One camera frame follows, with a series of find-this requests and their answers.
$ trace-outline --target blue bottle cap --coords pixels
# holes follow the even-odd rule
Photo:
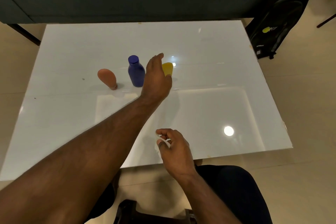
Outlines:
[[[139,63],[139,57],[136,55],[129,56],[128,63],[133,64],[133,65],[136,63]]]

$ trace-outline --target metal stand leg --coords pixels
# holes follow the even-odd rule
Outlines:
[[[326,19],[324,22],[322,22],[321,24],[317,25],[317,28],[322,27],[324,24],[326,24],[327,22],[331,21],[333,18],[336,18],[336,14],[334,14],[333,16],[331,16],[329,19]]]
[[[32,41],[37,46],[40,46],[41,41],[34,37],[31,33],[29,33],[27,30],[25,30],[23,27],[19,26],[18,24],[7,24],[15,31],[19,32],[21,35],[23,35],[28,40]]]

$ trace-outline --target white table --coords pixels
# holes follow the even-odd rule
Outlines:
[[[17,178],[139,96],[127,58],[146,67],[161,52],[176,64],[172,90],[122,167],[162,162],[157,128],[179,130],[195,159],[292,147],[240,21],[48,25],[0,180]],[[115,73],[117,91],[98,79],[101,68]]]

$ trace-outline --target person's right arm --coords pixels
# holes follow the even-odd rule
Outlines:
[[[197,173],[188,142],[177,130],[162,128],[156,131],[163,139],[170,139],[170,148],[162,141],[157,144],[163,164],[176,179],[187,196],[199,224],[241,224],[225,203]]]

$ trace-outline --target black pants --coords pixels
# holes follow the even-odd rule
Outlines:
[[[197,172],[242,224],[271,224],[266,202],[249,172],[236,166],[199,166]],[[109,185],[89,214],[96,218],[114,202],[114,191]]]

